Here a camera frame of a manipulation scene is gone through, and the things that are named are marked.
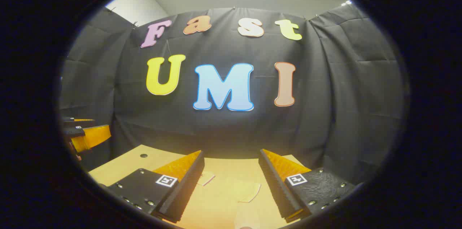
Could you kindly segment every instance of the table surface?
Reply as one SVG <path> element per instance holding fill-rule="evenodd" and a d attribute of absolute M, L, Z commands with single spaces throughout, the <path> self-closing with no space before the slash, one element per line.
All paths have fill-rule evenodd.
<path fill-rule="evenodd" d="M 141 154 L 147 154 L 147 157 L 140 157 Z M 138 168 L 154 170 L 183 156 L 140 145 L 91 170 L 89 174 L 97 183 L 110 186 Z M 284 157 L 301 165 L 292 155 Z M 299 221 L 286 223 L 279 214 L 258 159 L 205 158 L 204 161 L 203 172 L 211 172 L 215 177 L 205 186 L 196 185 L 176 226 L 185 229 L 240 229 L 246 226 L 251 229 L 277 229 Z M 247 186 L 260 183 L 261 187 L 252 201 L 241 203 L 236 200 L 236 194 L 242 195 L 242 189 L 237 189 L 239 183 Z"/>

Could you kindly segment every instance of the letter u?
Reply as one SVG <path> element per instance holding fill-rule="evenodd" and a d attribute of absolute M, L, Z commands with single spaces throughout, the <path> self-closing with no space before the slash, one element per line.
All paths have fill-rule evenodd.
<path fill-rule="evenodd" d="M 164 58 L 152 58 L 147 61 L 147 77 L 146 77 L 146 88 L 151 94 L 157 96 L 165 96 L 173 92 L 178 86 L 178 80 L 180 79 L 180 67 L 181 62 L 185 60 L 184 55 L 173 55 L 169 57 L 170 65 L 170 76 L 169 80 L 165 84 L 159 84 L 159 71 L 160 65 L 164 62 Z"/>

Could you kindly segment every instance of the black curtain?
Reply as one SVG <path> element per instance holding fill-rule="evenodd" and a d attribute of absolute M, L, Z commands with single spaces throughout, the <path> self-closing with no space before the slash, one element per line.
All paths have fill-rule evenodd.
<path fill-rule="evenodd" d="M 106 21 L 114 17 L 104 14 Z M 212 27 L 183 34 L 188 20 L 201 15 L 211 17 Z M 245 17 L 259 19 L 265 34 L 240 35 L 237 22 Z M 274 22 L 282 19 L 299 26 L 295 32 L 302 34 L 302 40 L 281 34 Z M 148 26 L 165 20 L 172 25 L 157 43 L 140 48 Z M 215 158 L 256 158 L 265 148 L 293 154 L 309 168 L 324 165 L 358 183 L 370 177 L 393 145 L 405 94 L 398 53 L 354 6 L 338 7 L 310 21 L 260 9 L 224 8 L 155 22 L 134 30 L 124 22 L 126 27 L 121 24 L 117 31 L 100 36 L 99 29 L 89 25 L 71 50 L 63 74 L 62 108 L 66 115 L 110 122 L 112 132 L 109 143 L 84 159 L 102 164 L 140 144 L 181 154 L 200 149 L 205 157 Z M 146 88 L 147 61 L 165 59 L 159 75 L 159 82 L 165 83 L 168 58 L 175 54 L 186 56 L 178 86 L 171 94 L 154 96 Z M 78 63 L 71 64 L 71 58 Z M 279 61 L 296 67 L 295 104 L 290 107 L 274 105 L 278 94 L 274 63 Z M 236 63 L 254 66 L 250 75 L 254 109 L 234 112 L 215 105 L 207 111 L 193 109 L 196 66 L 212 64 L 224 79 Z M 76 98 L 87 105 L 79 105 Z"/>
<path fill-rule="evenodd" d="M 63 116 L 94 119 L 112 131 L 114 80 L 132 24 L 104 8 L 82 27 L 64 61 L 60 109 Z M 88 170 L 110 160 L 114 137 L 82 154 Z"/>

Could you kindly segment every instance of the orange textured pad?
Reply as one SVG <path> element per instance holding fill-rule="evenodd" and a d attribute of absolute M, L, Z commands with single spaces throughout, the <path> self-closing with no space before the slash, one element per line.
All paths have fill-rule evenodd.
<path fill-rule="evenodd" d="M 200 153 L 201 150 L 193 152 L 185 157 L 181 157 L 178 160 L 157 168 L 153 170 L 153 172 L 178 178 L 178 181 L 181 181 Z"/>
<path fill-rule="evenodd" d="M 83 128 L 85 136 L 74 137 L 71 139 L 77 152 L 89 150 L 101 142 L 106 141 L 111 137 L 109 125 L 101 125 L 99 127 Z"/>
<path fill-rule="evenodd" d="M 298 163 L 294 163 L 292 160 L 287 160 L 286 158 L 274 152 L 270 152 L 269 150 L 265 149 L 263 149 L 263 151 L 268 156 L 271 164 L 273 165 L 282 181 L 285 181 L 288 176 L 311 171 L 309 168 L 304 167 Z"/>

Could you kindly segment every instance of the blue letter m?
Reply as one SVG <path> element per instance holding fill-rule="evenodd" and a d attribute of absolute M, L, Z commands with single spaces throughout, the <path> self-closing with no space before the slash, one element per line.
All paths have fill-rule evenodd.
<path fill-rule="evenodd" d="M 221 109 L 231 92 L 228 109 L 251 111 L 254 109 L 254 104 L 250 101 L 249 78 L 253 70 L 254 67 L 250 64 L 236 64 L 229 71 L 225 81 L 222 81 L 213 65 L 197 66 L 195 72 L 199 75 L 199 87 L 197 89 L 197 101 L 193 104 L 194 109 L 211 109 L 212 104 L 208 101 L 209 92 L 215 106 Z"/>

